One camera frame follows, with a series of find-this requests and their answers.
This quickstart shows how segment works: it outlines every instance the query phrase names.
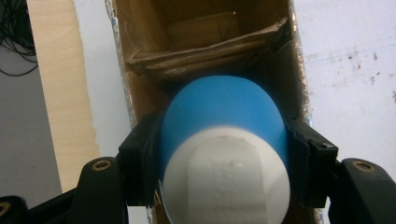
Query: plywood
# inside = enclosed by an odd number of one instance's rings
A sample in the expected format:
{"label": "plywood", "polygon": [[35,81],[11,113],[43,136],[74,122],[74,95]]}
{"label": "plywood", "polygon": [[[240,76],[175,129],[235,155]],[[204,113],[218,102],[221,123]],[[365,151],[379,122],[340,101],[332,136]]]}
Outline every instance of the plywood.
{"label": "plywood", "polygon": [[28,0],[49,126],[63,192],[99,156],[72,0]]}

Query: blue and white object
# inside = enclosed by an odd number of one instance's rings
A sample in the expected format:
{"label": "blue and white object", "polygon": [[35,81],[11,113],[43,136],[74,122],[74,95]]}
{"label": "blue and white object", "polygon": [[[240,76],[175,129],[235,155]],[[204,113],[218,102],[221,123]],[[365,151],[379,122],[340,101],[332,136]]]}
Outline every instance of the blue and white object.
{"label": "blue and white object", "polygon": [[205,77],[186,86],[166,112],[159,154],[174,224],[276,224],[286,215],[286,131],[272,99],[247,79]]}

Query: metal bolt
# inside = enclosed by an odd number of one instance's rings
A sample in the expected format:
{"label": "metal bolt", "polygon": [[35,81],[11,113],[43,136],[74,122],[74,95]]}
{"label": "metal bolt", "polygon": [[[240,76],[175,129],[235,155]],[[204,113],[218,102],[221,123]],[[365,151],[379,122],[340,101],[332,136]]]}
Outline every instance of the metal bolt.
{"label": "metal bolt", "polygon": [[111,166],[111,161],[101,160],[93,164],[92,169],[94,171],[103,171]]}
{"label": "metal bolt", "polygon": [[2,217],[11,207],[11,204],[8,202],[0,202],[0,217]]}
{"label": "metal bolt", "polygon": [[373,172],[375,170],[374,166],[364,161],[354,161],[353,164],[363,172]]}

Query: black cable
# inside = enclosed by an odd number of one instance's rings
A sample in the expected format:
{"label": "black cable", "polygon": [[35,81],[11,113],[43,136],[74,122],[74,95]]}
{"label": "black cable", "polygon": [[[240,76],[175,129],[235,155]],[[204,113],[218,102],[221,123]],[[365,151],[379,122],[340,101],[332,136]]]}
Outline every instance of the black cable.
{"label": "black cable", "polygon": [[26,0],[0,0],[0,48],[19,54],[25,61],[35,63],[32,69],[20,74],[11,74],[0,68],[0,73],[11,77],[20,77],[31,73],[38,65],[29,57],[35,56],[29,13]]}

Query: blue ball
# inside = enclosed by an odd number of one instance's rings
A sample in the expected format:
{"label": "blue ball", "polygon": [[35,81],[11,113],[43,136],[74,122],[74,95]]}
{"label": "blue ball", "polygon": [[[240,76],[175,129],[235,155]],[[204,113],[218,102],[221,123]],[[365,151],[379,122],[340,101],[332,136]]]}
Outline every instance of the blue ball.
{"label": "blue ball", "polygon": [[204,77],[183,88],[166,111],[160,130],[160,180],[184,141],[216,126],[234,126],[258,135],[288,167],[286,130],[271,97],[245,78]]}

